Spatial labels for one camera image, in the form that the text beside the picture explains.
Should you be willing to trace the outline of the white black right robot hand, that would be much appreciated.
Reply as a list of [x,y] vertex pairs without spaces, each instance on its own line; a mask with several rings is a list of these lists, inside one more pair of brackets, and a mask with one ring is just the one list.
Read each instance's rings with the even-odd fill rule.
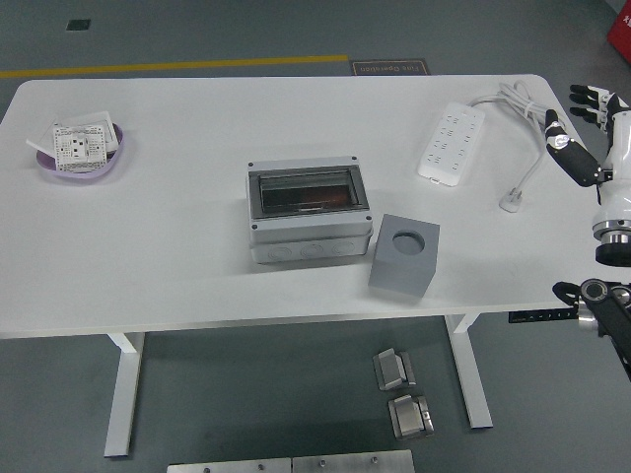
[[630,104],[618,94],[596,86],[573,85],[571,113],[596,125],[607,137],[607,156],[599,163],[561,125],[555,110],[545,115],[546,150],[578,185],[596,187],[599,210],[593,231],[630,227]]

